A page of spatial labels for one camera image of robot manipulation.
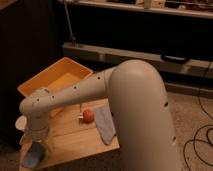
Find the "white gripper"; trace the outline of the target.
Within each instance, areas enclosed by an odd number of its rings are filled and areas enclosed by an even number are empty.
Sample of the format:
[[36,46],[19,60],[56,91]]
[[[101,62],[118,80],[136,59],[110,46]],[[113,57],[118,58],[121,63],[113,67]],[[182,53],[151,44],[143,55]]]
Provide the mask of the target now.
[[50,128],[48,126],[41,130],[32,130],[30,128],[26,128],[24,130],[24,135],[21,137],[21,143],[25,144],[31,141],[44,141],[47,139],[49,132]]

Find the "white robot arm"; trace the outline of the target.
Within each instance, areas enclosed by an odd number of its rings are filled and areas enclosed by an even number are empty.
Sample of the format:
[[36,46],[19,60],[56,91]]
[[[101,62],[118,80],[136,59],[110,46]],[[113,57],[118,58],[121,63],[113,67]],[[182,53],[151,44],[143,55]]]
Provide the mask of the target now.
[[26,133],[44,139],[48,114],[62,106],[106,98],[121,147],[124,171],[181,171],[182,163],[163,80],[142,60],[128,60],[75,85],[35,91],[20,103]]

